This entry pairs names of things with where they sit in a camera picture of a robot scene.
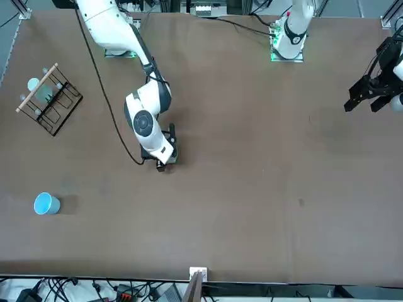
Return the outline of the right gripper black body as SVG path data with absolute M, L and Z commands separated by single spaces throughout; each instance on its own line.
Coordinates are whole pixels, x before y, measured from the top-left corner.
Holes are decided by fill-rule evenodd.
M 174 149 L 173 154 L 170 156 L 166 164 L 163 164 L 159 159 L 148 153 L 148 151 L 146 151 L 143 146 L 141 146 L 140 149 L 141 149 L 141 158 L 144 159 L 145 161 L 153 160 L 156 163 L 156 169 L 158 170 L 158 172 L 164 172 L 166 167 L 168 165 L 175 164 L 178 158 L 178 148 L 176 144 L 173 145 Z

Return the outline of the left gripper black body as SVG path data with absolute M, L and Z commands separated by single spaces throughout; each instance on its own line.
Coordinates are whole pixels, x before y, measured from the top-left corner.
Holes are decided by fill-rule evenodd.
M 370 89 L 375 96 L 396 96 L 402 92 L 402 39 L 388 36 L 376 50 L 370 73 Z

